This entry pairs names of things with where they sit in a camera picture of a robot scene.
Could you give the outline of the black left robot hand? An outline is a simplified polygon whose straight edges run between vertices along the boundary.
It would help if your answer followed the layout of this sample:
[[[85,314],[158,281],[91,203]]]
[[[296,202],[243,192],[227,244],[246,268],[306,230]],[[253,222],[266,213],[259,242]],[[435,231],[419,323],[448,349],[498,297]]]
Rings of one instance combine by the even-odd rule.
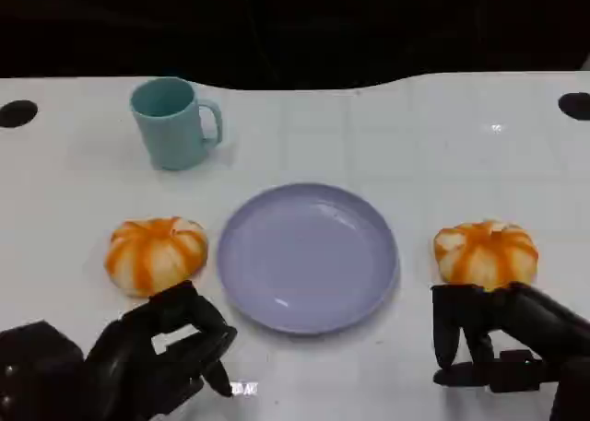
[[[205,385],[232,396],[221,362],[237,331],[190,281],[111,322],[82,368],[81,419],[169,415]]]

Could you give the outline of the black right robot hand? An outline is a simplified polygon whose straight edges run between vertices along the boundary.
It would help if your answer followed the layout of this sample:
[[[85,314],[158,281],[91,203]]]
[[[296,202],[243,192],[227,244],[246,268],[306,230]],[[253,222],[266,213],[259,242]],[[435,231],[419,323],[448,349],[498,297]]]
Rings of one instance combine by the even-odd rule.
[[[434,286],[431,296],[439,385],[532,392],[589,358],[589,321],[534,287]]]

